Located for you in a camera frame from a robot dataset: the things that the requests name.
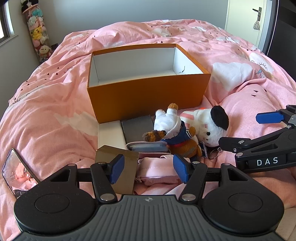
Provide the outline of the small gold cardboard box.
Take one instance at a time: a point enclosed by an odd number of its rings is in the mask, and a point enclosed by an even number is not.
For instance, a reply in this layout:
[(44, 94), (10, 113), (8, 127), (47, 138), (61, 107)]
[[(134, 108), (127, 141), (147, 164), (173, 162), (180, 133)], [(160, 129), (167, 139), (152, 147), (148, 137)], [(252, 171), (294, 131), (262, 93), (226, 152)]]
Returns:
[(95, 162), (107, 163), (108, 180), (117, 194), (133, 194), (138, 152), (103, 145), (96, 151)]

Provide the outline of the pink mini backpack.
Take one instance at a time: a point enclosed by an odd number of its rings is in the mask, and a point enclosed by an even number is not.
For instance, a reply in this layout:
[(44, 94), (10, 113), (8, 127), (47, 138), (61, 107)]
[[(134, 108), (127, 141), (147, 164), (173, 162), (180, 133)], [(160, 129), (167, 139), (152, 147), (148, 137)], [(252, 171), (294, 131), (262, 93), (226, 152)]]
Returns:
[(146, 186), (154, 184), (178, 184), (180, 178), (173, 166), (173, 155), (144, 157), (138, 160), (135, 180)]

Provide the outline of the white pink-striped plush toy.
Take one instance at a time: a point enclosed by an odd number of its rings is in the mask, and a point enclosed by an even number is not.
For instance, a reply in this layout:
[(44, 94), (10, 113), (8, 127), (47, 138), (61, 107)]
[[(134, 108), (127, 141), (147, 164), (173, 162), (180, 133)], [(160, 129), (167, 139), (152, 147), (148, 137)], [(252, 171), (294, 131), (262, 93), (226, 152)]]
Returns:
[(186, 128), (194, 127), (198, 141), (207, 147), (217, 147), (219, 139), (227, 136), (229, 117), (220, 105), (212, 108), (183, 111), (181, 120)]

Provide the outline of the white box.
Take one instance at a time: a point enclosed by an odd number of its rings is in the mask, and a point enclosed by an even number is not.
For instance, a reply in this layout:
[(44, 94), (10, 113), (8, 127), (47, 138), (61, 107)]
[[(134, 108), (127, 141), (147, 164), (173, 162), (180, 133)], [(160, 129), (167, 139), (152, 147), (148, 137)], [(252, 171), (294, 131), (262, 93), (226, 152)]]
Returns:
[(103, 145), (126, 150), (125, 136), (119, 120), (98, 124), (98, 148)]

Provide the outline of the brown bear plush keychain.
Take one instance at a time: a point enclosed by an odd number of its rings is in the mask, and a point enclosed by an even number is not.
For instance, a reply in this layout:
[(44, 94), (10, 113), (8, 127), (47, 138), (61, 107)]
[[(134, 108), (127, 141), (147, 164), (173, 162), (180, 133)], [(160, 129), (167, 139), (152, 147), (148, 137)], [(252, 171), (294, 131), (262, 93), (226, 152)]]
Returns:
[(171, 154), (184, 158), (200, 157), (202, 149), (198, 144), (196, 129), (187, 128), (178, 115), (178, 105), (171, 103), (167, 110), (159, 109), (155, 113), (154, 129), (143, 134), (146, 142), (166, 142)]

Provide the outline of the dark grey box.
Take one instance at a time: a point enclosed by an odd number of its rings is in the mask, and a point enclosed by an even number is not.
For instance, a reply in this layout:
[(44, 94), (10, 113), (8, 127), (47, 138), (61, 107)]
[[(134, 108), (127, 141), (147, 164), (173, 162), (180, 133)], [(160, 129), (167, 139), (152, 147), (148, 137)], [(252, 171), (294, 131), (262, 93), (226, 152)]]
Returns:
[(121, 121), (121, 127), (125, 137), (125, 142), (139, 142), (142, 141), (143, 134), (154, 129), (154, 124), (150, 115), (132, 118)]

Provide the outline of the black wardrobe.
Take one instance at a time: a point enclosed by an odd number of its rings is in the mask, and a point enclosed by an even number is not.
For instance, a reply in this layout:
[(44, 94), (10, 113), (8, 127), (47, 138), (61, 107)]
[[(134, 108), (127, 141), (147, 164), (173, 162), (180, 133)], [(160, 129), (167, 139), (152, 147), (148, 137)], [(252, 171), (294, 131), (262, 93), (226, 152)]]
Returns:
[(263, 52), (295, 79), (295, 1), (271, 1)]

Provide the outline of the black smartphone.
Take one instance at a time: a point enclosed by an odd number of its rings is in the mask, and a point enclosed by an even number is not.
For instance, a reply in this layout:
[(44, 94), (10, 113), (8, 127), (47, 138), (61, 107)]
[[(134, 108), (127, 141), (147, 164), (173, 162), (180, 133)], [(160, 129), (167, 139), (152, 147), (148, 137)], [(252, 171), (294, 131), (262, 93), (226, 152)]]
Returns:
[(16, 199), (40, 183), (15, 149), (9, 151), (1, 173)]

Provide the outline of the orange cardboard storage box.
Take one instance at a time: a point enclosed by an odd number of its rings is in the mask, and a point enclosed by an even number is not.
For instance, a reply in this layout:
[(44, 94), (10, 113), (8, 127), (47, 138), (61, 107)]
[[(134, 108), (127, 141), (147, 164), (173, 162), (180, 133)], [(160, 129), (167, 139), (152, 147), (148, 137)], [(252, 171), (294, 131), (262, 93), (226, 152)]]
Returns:
[(87, 91), (98, 123), (153, 114), (176, 103), (200, 105), (211, 74), (178, 44), (94, 51)]

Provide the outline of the white door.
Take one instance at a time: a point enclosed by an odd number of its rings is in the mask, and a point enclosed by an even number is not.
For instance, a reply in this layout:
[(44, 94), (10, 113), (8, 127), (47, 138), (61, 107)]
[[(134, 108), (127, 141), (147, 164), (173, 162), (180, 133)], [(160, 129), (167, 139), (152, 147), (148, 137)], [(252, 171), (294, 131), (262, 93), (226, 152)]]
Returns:
[[(262, 8), (260, 30), (255, 30), (253, 25), (257, 20), (257, 12), (252, 9), (259, 9), (259, 7)], [(267, 0), (229, 0), (225, 30), (231, 35), (251, 42), (262, 50), (266, 41), (272, 7), (273, 2)]]

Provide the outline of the window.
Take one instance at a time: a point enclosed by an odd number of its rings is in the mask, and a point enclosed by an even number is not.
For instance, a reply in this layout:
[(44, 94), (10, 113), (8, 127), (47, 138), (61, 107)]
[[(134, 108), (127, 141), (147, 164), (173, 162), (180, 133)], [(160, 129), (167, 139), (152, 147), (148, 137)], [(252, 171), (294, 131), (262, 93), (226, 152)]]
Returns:
[(1, 46), (17, 36), (13, 29), (9, 1), (1, 1)]

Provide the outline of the hanging plush toy organizer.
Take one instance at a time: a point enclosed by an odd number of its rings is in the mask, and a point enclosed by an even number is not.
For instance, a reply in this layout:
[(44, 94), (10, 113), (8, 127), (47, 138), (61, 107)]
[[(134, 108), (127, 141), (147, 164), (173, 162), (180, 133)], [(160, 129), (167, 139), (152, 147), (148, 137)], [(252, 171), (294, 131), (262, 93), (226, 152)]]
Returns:
[(38, 60), (40, 63), (43, 63), (51, 57), (53, 50), (49, 42), (44, 15), (39, 7), (39, 1), (21, 0), (21, 11), (26, 19)]

